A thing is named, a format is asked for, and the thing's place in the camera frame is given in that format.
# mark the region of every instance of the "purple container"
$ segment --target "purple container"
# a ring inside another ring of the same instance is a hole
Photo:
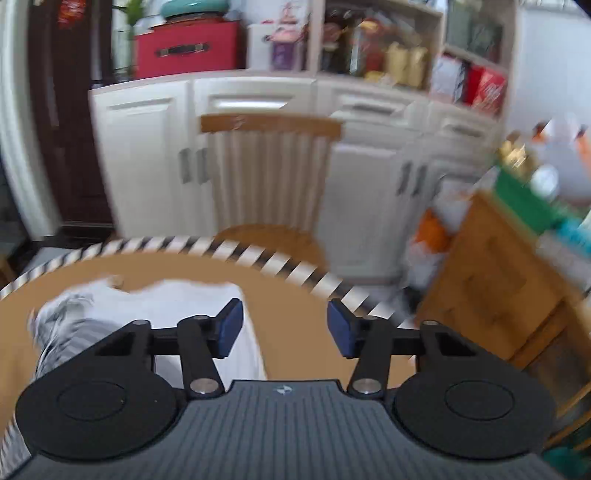
[[[296,66],[296,47],[297,42],[273,42],[273,70],[293,70]]]

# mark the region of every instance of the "gray striped cloth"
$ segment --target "gray striped cloth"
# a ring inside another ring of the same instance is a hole
[[[93,319],[77,319],[76,310],[92,303],[92,296],[72,294],[55,308],[31,315],[28,328],[41,351],[31,382],[59,367],[94,343],[119,329],[116,324]],[[14,415],[0,449],[0,479],[6,478],[30,458]]]

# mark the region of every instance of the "striped fabric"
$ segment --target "striped fabric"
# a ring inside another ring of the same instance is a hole
[[[60,267],[96,257],[129,254],[134,252],[165,251],[176,254],[212,257],[218,261],[236,262],[239,265],[257,267],[263,275],[278,276],[291,284],[305,286],[312,294],[322,298],[336,298],[356,315],[373,315],[387,318],[396,326],[401,321],[394,315],[388,303],[378,303],[359,287],[305,262],[295,262],[284,255],[250,245],[231,241],[218,241],[199,237],[144,237],[115,240],[96,244],[86,249],[70,252],[28,271],[0,291],[0,300],[36,278]],[[29,330],[41,350],[36,372],[31,381],[81,353],[84,349],[118,329],[115,325],[92,319],[67,321],[68,313],[80,303],[92,299],[72,295],[52,312],[44,312],[29,319]],[[8,426],[0,450],[0,480],[6,478],[30,457],[14,419]]]

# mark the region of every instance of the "white cloth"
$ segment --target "white cloth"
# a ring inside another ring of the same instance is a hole
[[[243,300],[236,285],[203,285],[166,280],[134,293],[113,288],[113,279],[66,290],[29,319],[29,329],[41,349],[33,381],[134,320],[149,320],[153,329],[175,327],[187,317],[217,315],[232,299]],[[242,330],[230,355],[214,359],[226,389],[233,380],[266,380],[261,351],[244,304]],[[183,387],[180,358],[157,356],[155,372],[173,387]],[[22,465],[30,453],[14,416],[0,449],[0,478]]]

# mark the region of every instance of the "striped table edge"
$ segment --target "striped table edge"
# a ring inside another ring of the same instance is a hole
[[[321,268],[306,262],[297,262],[272,250],[207,237],[143,237],[91,245],[54,258],[23,273],[0,290],[0,300],[57,268],[92,258],[137,252],[169,252],[212,257],[224,262],[233,261],[238,265],[260,269],[261,273],[280,277],[288,283],[305,286],[321,298],[339,299],[358,316],[373,315],[395,321],[394,308],[389,303],[375,301],[363,288],[354,287]]]

